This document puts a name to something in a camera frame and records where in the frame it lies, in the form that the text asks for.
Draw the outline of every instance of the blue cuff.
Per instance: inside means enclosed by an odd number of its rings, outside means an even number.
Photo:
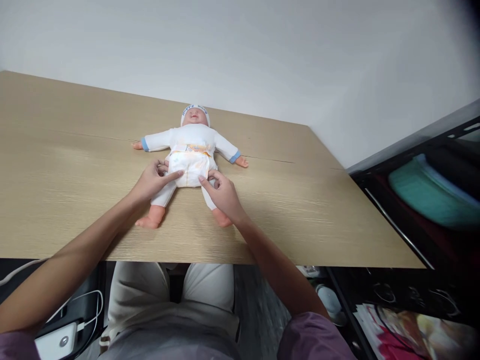
[[[149,151],[149,150],[150,150],[150,149],[149,149],[149,146],[147,145],[147,142],[145,141],[145,138],[144,138],[144,137],[141,138],[141,146],[143,147],[143,150],[145,150],[145,151]]]
[[[238,150],[238,151],[236,152],[236,154],[233,155],[233,156],[230,158],[230,160],[229,160],[229,161],[230,161],[230,164],[233,164],[233,163],[235,162],[235,160],[237,160],[237,159],[240,157],[240,155],[241,155],[241,154],[240,154],[240,150]]]

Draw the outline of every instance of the baby doll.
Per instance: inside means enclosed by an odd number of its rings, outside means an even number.
[[[240,156],[238,148],[233,146],[218,132],[210,128],[210,117],[207,110],[200,105],[189,105],[183,110],[180,127],[147,135],[141,141],[133,144],[137,150],[146,152],[160,151],[170,148],[170,154],[165,160],[169,160],[168,172],[173,173],[183,170],[184,174],[176,181],[168,183],[151,200],[148,216],[142,217],[135,225],[148,229],[159,227],[165,215],[165,207],[170,201],[176,188],[199,187],[199,176],[209,177],[209,170],[217,169],[214,160],[214,152],[218,152],[231,164],[236,163],[247,168],[249,163]],[[208,192],[202,187],[203,198],[212,211],[216,222],[222,228],[230,226],[230,219],[212,202]]]

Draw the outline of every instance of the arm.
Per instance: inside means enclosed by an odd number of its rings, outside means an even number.
[[[242,168],[248,168],[249,162],[240,155],[238,147],[233,146],[226,138],[215,131],[215,148],[227,159],[230,164],[240,165]]]
[[[136,150],[145,150],[146,152],[160,151],[170,147],[170,136],[172,129],[142,137],[140,141],[132,144]]]
[[[329,319],[325,306],[308,280],[245,213],[234,184],[217,170],[210,170],[208,175],[217,180],[215,187],[204,177],[200,178],[201,185],[243,236],[261,273],[290,314],[313,312]]]
[[[167,183],[182,175],[178,172],[160,175],[164,171],[168,168],[159,160],[152,162],[127,196],[53,255],[0,304],[0,334],[24,331],[35,335],[97,266],[122,223]]]

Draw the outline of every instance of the wooden table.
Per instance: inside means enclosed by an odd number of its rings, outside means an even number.
[[[74,238],[168,152],[130,143],[180,124],[186,104],[0,73],[0,257],[45,258]],[[299,265],[423,268],[304,125],[210,109],[249,168],[215,160],[252,219]],[[199,188],[176,191],[160,229],[125,224],[109,260],[248,264]]]

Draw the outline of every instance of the doll hat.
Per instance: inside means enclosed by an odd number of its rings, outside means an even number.
[[[184,119],[185,119],[185,114],[187,113],[188,110],[192,109],[192,108],[197,108],[197,109],[200,109],[202,110],[204,113],[205,113],[205,116],[206,116],[206,122],[208,123],[208,127],[210,127],[210,116],[209,116],[209,113],[208,111],[201,105],[188,105],[185,110],[183,110],[183,112],[181,113],[181,120],[180,120],[180,126],[182,126],[182,124],[184,123]]]

